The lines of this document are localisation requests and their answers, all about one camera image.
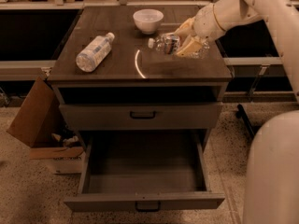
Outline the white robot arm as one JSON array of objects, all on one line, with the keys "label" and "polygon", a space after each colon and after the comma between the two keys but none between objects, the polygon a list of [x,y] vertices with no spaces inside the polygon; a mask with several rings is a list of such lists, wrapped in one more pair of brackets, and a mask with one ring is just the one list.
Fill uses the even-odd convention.
[{"label": "white robot arm", "polygon": [[[281,60],[280,72],[262,80],[274,91],[299,92],[299,12],[291,0],[219,0],[200,8],[177,33],[186,38],[180,56],[201,38],[214,41],[230,29],[262,22]],[[266,121],[252,139],[242,224],[299,224],[299,111]]]}]

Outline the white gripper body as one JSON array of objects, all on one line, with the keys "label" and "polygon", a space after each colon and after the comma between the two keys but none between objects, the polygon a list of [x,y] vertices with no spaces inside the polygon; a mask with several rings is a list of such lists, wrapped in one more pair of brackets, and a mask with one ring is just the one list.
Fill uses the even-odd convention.
[{"label": "white gripper body", "polygon": [[193,30],[200,37],[209,42],[215,41],[225,35],[225,31],[219,26],[214,5],[202,7],[194,17]]}]

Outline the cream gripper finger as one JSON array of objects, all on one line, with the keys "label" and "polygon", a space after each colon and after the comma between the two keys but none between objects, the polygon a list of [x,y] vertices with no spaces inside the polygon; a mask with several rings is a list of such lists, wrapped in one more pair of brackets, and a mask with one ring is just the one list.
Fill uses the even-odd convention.
[{"label": "cream gripper finger", "polygon": [[176,51],[179,57],[187,57],[193,55],[203,47],[203,42],[198,36],[190,36],[184,40],[182,45]]},{"label": "cream gripper finger", "polygon": [[185,22],[183,22],[179,28],[174,32],[175,35],[180,35],[182,37],[184,36],[196,36],[196,33],[193,29],[193,23],[194,23],[195,17],[188,18]]}]

